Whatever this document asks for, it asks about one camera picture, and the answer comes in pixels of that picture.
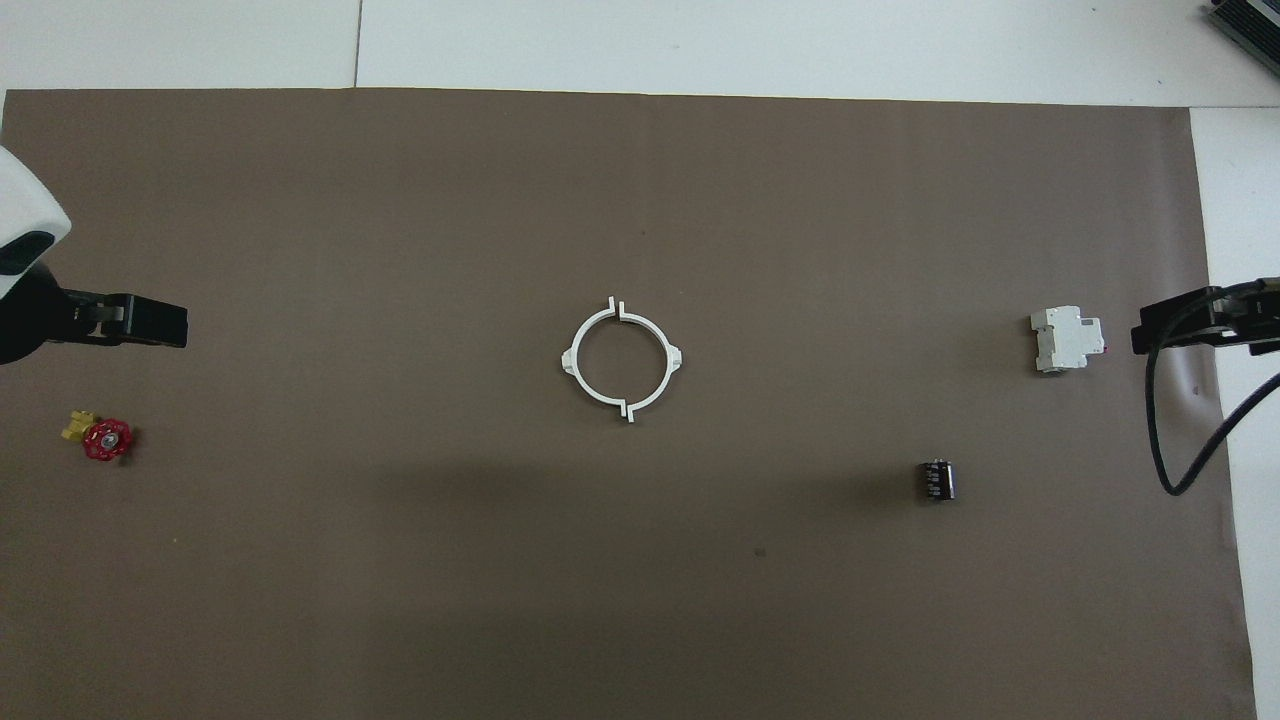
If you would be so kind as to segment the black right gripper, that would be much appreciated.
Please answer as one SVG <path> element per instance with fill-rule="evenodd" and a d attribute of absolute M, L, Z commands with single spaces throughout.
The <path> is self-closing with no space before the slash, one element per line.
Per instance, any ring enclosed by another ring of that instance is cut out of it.
<path fill-rule="evenodd" d="M 1279 278 L 1225 286 L 1217 300 L 1207 300 L 1215 291 L 1198 288 L 1143 306 L 1132 351 L 1148 354 L 1165 331 L 1166 347 L 1192 345 L 1216 333 L 1216 319 L 1222 331 L 1211 346 L 1245 346 L 1252 356 L 1279 351 Z"/>

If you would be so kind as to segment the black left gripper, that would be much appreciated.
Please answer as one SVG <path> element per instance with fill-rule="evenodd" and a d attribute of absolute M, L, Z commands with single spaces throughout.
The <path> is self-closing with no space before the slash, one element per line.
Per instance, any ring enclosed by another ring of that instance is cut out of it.
<path fill-rule="evenodd" d="M 96 334 L 104 296 L 60 287 L 36 263 L 1 301 L 1 364 L 29 356 L 47 342 L 104 346 Z M 120 343 L 186 348 L 188 309 L 133 293 L 105 296 L 105 337 Z"/>

